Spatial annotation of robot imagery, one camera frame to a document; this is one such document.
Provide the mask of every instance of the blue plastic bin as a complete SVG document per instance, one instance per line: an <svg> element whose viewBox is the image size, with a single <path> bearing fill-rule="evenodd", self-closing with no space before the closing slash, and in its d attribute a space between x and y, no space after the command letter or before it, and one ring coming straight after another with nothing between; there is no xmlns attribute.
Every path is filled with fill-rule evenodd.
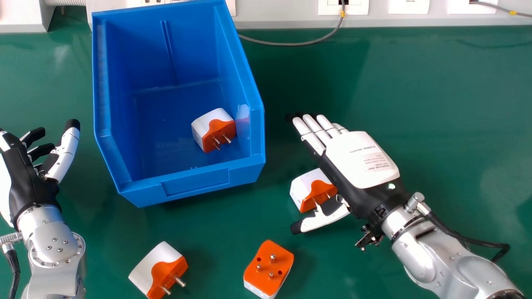
<svg viewBox="0 0 532 299"><path fill-rule="evenodd" d="M255 182L264 108L224 0L93 14L94 134L137 207ZM203 153L190 123L222 107L237 137Z"/></svg>

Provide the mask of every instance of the plug pin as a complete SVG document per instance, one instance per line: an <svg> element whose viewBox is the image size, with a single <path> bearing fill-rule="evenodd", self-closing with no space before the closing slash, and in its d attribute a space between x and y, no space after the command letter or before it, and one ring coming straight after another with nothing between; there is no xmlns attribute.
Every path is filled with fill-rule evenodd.
<svg viewBox="0 0 532 299"><path fill-rule="evenodd" d="M164 286L161 286L161 289L168 295L172 295L172 292L170 292L167 288L165 288Z"/></svg>
<svg viewBox="0 0 532 299"><path fill-rule="evenodd" d="M176 280L177 284L180 285L182 288L184 288L187 285L184 281L181 280L181 278L177 277L177 275L174 276L173 278Z"/></svg>
<svg viewBox="0 0 532 299"><path fill-rule="evenodd" d="M223 134L222 136L227 140L227 143L232 143L231 139L227 138L225 134Z"/></svg>

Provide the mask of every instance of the robotic hand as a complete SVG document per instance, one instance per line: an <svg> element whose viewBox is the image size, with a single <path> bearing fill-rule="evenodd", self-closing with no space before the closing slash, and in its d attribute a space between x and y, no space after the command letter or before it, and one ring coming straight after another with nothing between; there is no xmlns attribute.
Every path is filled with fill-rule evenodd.
<svg viewBox="0 0 532 299"><path fill-rule="evenodd" d="M335 222L348 214L364 219L364 236L356 246L364 251L384 236L408 276L442 299L524 299L495 262L508 244L467 238L448 229L424 202L409 194L396 164L363 131L347 131L323 115L288 116L320 169L338 188L313 213L294 223L294 234ZM469 251L467 244L501 248L491 260Z"/></svg>
<svg viewBox="0 0 532 299"><path fill-rule="evenodd" d="M44 128L18 139L0 129L0 213L16 232L0 237L13 271L9 299L14 299L20 266L13 244L23 241L28 250L31 278L22 299L85 298L85 241L64 222L55 199L67 173L80 135L80 123L69 120L57 145L28 150L45 135ZM33 165L41 156L44 163Z"/></svg>

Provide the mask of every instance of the black fingertip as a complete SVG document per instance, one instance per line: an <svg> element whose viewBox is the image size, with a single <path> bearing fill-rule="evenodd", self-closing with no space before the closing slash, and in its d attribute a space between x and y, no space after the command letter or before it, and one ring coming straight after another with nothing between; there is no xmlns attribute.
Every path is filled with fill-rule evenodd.
<svg viewBox="0 0 532 299"><path fill-rule="evenodd" d="M287 122L290 122L290 123L292 123L292 120L293 120L295 117L297 117L297 116L296 116L295 114L293 114L293 113L287 113L287 114L285 115L285 119L286 119L286 121L287 121Z"/></svg>
<svg viewBox="0 0 532 299"><path fill-rule="evenodd" d="M70 119L70 120L66 121L65 131L67 131L70 128L76 128L76 129L78 129L78 131L81 132L81 124L79 123L79 120Z"/></svg>
<svg viewBox="0 0 532 299"><path fill-rule="evenodd" d="M299 235L301 233L302 222L303 220L292 223L292 225L290 226L290 232L292 233L292 235Z"/></svg>

